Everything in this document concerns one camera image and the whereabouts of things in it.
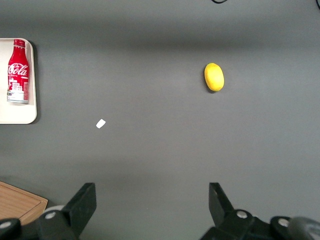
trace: lemon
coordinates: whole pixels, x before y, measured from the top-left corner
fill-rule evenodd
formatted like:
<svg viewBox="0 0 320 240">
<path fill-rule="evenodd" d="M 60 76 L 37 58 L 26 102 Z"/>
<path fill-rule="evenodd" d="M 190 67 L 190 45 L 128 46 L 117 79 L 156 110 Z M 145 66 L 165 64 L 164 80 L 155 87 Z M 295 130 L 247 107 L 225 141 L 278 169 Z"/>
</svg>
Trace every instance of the lemon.
<svg viewBox="0 0 320 240">
<path fill-rule="evenodd" d="M 225 78 L 221 67 L 212 62 L 204 69 L 204 79 L 209 89 L 215 92 L 220 91 L 225 84 Z"/>
</svg>

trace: small white piece of paper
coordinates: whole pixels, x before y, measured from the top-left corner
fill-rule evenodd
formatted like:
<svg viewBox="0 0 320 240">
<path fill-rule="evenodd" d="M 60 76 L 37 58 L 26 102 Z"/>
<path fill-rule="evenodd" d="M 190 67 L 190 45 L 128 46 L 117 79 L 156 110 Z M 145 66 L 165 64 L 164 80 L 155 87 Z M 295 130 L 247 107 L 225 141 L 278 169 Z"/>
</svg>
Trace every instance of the small white piece of paper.
<svg viewBox="0 0 320 240">
<path fill-rule="evenodd" d="M 98 129 L 100 129 L 103 125 L 105 125 L 106 121 L 103 119 L 100 119 L 100 121 L 98 121 L 98 123 L 96 124 L 96 127 Z"/>
</svg>

